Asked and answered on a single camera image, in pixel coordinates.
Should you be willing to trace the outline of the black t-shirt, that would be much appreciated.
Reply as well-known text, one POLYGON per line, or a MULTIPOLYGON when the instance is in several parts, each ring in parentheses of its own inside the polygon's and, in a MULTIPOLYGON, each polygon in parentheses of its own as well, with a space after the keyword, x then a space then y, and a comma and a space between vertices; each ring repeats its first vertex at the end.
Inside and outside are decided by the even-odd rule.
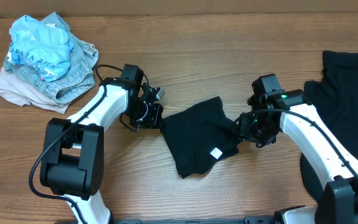
POLYGON ((202 101, 163 119, 160 132, 178 175, 205 174, 217 161, 236 155, 241 142, 233 132, 220 97, 202 101))

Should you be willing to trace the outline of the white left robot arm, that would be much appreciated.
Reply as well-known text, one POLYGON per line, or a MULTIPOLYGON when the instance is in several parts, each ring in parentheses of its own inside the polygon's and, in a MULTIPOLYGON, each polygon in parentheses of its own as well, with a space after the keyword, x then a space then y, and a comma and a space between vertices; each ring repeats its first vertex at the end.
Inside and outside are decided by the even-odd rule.
POLYGON ((104 134, 115 119, 129 118, 124 126, 132 132, 157 129, 162 121, 165 92, 150 86, 147 75, 136 65, 126 64, 119 77, 100 80, 99 90, 81 110, 67 119, 51 119, 46 127, 43 152, 29 175, 34 174, 51 190, 49 198, 63 200, 71 208, 76 223, 113 223, 112 211, 105 206, 100 187, 104 175, 104 134))

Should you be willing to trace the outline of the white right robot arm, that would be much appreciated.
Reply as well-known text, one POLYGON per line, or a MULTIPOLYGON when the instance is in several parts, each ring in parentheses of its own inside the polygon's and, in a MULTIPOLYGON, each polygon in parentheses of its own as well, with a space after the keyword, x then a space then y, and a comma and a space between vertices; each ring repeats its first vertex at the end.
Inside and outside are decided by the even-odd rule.
POLYGON ((275 74, 252 83, 252 110, 235 120, 234 132, 258 148, 273 144, 282 132, 300 148, 323 190, 316 207, 285 208, 273 215, 246 218, 256 223, 358 224, 358 160, 326 127, 302 90, 285 91, 275 74))

